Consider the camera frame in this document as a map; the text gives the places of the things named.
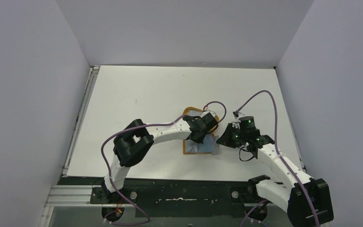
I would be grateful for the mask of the orange leather card holder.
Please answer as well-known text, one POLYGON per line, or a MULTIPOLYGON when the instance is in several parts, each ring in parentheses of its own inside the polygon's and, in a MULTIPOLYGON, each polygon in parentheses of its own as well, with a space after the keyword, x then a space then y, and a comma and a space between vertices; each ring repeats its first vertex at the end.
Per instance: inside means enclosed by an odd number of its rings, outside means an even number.
POLYGON ((196 143, 192 140, 183 141, 183 154, 185 155, 201 155, 201 154, 211 154, 217 155, 220 152, 219 144, 217 140, 219 136, 214 134, 208 134, 205 136, 202 143, 196 143))

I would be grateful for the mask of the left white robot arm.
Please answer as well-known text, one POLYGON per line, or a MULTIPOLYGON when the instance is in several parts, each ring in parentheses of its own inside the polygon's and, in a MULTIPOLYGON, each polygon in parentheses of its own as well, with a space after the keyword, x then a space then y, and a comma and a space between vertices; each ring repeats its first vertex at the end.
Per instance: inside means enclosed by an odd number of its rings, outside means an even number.
POLYGON ((169 123, 146 124, 141 119, 132 121, 124 130, 110 137, 114 156, 104 177, 103 198, 109 203, 120 199, 130 168, 140 163, 153 145, 172 140, 203 143, 206 135, 221 121, 213 111, 204 111, 199 116, 183 114, 169 123))

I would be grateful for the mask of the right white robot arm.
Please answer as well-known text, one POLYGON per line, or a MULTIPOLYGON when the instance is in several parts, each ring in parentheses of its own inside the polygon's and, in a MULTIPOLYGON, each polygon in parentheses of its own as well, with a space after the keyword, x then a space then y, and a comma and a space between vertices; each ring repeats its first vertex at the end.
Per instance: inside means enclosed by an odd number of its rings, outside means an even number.
POLYGON ((294 227, 315 227, 334 219, 326 181, 313 178, 290 161, 270 136, 260 133, 252 116, 229 123, 217 144, 250 152, 282 182, 278 185, 267 175, 250 179, 247 196, 251 201, 274 203, 287 213, 294 227))

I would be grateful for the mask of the left stack credit card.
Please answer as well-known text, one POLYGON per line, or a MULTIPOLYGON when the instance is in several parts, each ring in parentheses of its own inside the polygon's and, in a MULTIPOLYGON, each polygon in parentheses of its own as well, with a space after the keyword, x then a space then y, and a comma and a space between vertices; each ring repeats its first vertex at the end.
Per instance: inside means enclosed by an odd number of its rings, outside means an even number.
POLYGON ((202 113, 203 112, 200 111, 200 110, 193 110, 193 109, 191 109, 191 110, 188 111, 187 115, 192 116, 192 117, 196 117, 196 116, 201 116, 202 113))

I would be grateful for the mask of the tan oval tray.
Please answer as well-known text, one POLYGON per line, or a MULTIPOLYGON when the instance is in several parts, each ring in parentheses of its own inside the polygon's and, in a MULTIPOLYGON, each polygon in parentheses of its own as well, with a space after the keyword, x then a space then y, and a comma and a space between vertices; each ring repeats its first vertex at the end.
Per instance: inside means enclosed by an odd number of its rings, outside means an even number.
MULTIPOLYGON (((202 109, 198 109, 198 108, 195 108, 195 107, 186 107, 184 110, 183 110, 183 115, 189 115, 189 116, 201 116, 201 114, 203 113, 203 110, 202 109)), ((213 127, 209 132, 208 134, 213 134, 215 132, 215 130, 218 128, 218 126, 215 126, 213 127)))

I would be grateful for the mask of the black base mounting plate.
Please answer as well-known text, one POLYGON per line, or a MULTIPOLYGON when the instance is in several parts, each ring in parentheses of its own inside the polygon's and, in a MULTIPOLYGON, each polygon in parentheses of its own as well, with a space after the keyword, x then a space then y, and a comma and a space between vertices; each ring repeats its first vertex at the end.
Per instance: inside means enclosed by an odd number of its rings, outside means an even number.
POLYGON ((247 182, 126 179, 120 192, 151 218, 242 218, 261 201, 247 182))

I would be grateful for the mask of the aluminium side rail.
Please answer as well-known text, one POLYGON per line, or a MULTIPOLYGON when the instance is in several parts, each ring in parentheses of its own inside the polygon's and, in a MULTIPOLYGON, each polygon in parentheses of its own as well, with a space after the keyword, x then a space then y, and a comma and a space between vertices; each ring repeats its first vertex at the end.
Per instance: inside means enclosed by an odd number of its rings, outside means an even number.
POLYGON ((81 105, 80 105, 80 108, 79 108, 79 111, 78 111, 78 114, 77 114, 76 123, 75 123, 74 129, 73 129, 72 138, 71 138, 71 142, 70 142, 70 145, 69 145, 68 153, 67 153, 66 160, 65 160, 65 163, 64 163, 64 166, 63 166, 63 169, 62 169, 62 173, 61 173, 62 177, 67 176, 68 169, 69 169, 70 162, 71 162, 71 158, 72 158, 72 154, 73 154, 73 151, 74 151, 74 147, 75 147, 75 144, 77 142, 78 135, 79 135, 79 132, 80 132, 80 128, 81 128, 81 125, 82 125, 82 122, 83 122, 83 119, 84 119, 84 116, 85 116, 85 113, 86 113, 86 108, 88 106, 88 101, 89 101, 90 96, 91 96, 91 90, 94 87, 94 84, 95 84, 96 78, 98 76, 100 67, 101 66, 91 66, 90 67, 90 73, 89 73, 89 76, 87 78, 87 83, 86 83, 86 86, 85 86, 85 89, 84 89, 81 105))

